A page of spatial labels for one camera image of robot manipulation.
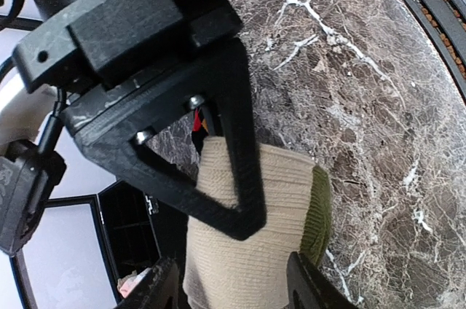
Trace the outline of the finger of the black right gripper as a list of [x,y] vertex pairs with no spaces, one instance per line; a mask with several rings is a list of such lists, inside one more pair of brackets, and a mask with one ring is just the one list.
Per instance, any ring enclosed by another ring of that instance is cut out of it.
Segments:
[[[199,95],[214,105],[226,140],[237,204],[227,208],[200,192],[192,179],[143,144],[189,112]],[[197,58],[165,58],[111,90],[97,85],[62,113],[79,151],[131,186],[193,216],[231,238],[245,240],[266,223],[256,144],[248,57],[230,39]]]

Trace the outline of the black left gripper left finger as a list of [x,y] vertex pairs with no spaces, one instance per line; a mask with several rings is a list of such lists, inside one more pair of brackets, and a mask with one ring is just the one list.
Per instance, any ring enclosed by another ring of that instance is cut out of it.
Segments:
[[179,269],[174,259],[163,257],[149,268],[141,282],[116,309],[176,309]]

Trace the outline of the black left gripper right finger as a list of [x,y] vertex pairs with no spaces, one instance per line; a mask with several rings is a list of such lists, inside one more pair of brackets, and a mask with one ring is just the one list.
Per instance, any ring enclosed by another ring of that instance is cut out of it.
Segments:
[[356,309],[301,253],[292,252],[287,268],[289,308]]

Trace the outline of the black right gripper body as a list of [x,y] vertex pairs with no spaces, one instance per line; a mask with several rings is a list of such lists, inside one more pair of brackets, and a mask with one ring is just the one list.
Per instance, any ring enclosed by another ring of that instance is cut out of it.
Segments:
[[42,24],[12,58],[29,93],[115,87],[167,54],[194,54],[237,34],[228,0],[34,0]]

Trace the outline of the black argyle orange red sock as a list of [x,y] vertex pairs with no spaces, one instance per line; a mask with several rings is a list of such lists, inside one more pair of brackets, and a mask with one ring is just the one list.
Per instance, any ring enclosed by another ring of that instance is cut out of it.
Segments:
[[194,110],[194,122],[191,130],[191,141],[200,155],[204,146],[204,140],[215,134],[212,115],[207,105],[199,106]]

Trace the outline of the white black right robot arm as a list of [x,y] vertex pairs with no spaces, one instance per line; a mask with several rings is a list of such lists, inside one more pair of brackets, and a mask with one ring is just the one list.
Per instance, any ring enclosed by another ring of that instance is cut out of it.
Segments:
[[[29,93],[72,94],[61,117],[79,151],[135,188],[237,239],[266,223],[242,22],[228,0],[34,0],[42,24],[13,50]],[[144,141],[195,110],[225,138],[232,207]]]

